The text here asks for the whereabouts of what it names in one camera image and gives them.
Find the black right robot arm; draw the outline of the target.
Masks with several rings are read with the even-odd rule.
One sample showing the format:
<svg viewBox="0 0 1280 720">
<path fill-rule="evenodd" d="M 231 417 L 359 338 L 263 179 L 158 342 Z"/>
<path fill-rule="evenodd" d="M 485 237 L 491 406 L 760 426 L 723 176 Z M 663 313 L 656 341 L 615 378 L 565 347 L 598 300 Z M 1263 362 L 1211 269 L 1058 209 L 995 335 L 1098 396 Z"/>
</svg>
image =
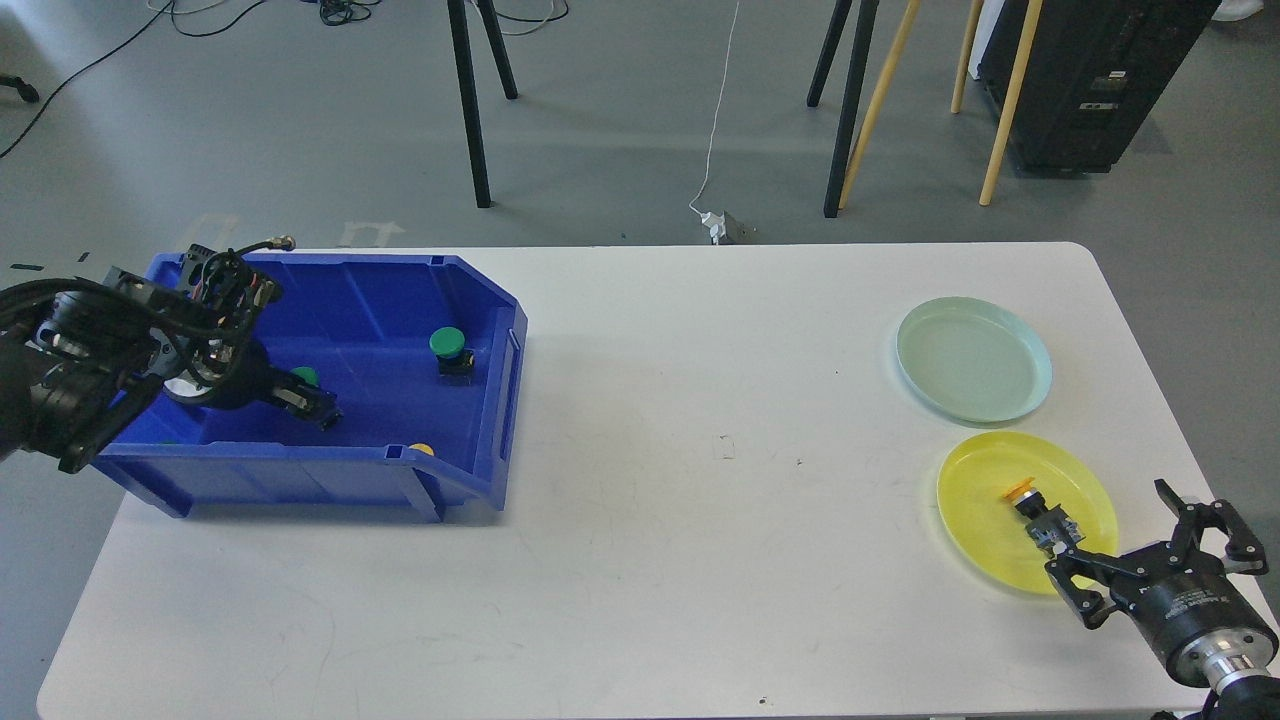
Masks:
<svg viewBox="0 0 1280 720">
<path fill-rule="evenodd" d="M 1229 579 L 1265 574 L 1263 546 L 1226 500 L 1189 502 L 1162 479 L 1155 488 L 1176 516 L 1170 539 L 1119 557 L 1087 551 L 1056 506 L 1044 515 L 1046 573 L 1085 628 L 1124 614 L 1175 683 L 1204 688 L 1197 719 L 1277 717 L 1277 633 Z"/>
</svg>

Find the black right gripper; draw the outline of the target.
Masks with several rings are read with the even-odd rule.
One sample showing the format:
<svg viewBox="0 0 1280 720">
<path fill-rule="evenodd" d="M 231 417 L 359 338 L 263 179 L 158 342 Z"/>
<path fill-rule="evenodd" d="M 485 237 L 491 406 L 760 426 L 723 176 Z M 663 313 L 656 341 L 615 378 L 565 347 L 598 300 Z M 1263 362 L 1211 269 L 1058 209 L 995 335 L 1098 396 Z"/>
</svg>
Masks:
<svg viewBox="0 0 1280 720">
<path fill-rule="evenodd" d="M 1226 689 L 1268 678 L 1276 633 L 1228 579 L 1268 573 L 1257 534 L 1224 498 L 1183 498 L 1162 478 L 1155 489 L 1175 525 L 1153 577 L 1134 557 L 1064 547 L 1044 564 L 1053 588 L 1088 630 L 1128 615 L 1180 685 Z"/>
</svg>

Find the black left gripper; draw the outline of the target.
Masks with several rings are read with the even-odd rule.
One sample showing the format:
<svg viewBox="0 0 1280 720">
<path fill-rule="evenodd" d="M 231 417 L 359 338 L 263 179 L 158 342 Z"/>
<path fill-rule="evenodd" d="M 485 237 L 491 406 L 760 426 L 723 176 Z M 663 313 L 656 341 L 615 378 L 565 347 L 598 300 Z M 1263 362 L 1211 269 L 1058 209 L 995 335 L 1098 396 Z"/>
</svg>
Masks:
<svg viewBox="0 0 1280 720">
<path fill-rule="evenodd" d="M 256 338 L 237 346 L 234 357 L 224 363 L 221 348 L 201 348 L 189 361 L 189 370 L 165 382 L 169 400 L 187 406 L 236 410 L 252 402 L 274 404 L 293 418 L 320 430 L 329 430 L 343 419 L 337 396 L 305 380 L 289 380 L 289 374 L 271 364 L 268 348 Z"/>
</svg>

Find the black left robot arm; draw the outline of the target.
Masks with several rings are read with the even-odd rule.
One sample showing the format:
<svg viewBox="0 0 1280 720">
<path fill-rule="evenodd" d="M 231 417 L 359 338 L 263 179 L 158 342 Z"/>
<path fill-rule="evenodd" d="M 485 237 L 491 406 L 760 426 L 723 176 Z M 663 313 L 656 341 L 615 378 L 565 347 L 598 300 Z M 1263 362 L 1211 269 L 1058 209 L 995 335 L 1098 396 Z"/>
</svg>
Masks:
<svg viewBox="0 0 1280 720">
<path fill-rule="evenodd" d="M 192 245 L 174 287 L 113 268 L 100 281 L 29 281 L 3 291 L 1 445 L 78 473 L 159 397 L 232 410 L 262 402 L 328 429 L 334 393 L 271 364 L 255 327 L 280 282 L 252 266 L 278 236 L 242 249 Z"/>
</svg>

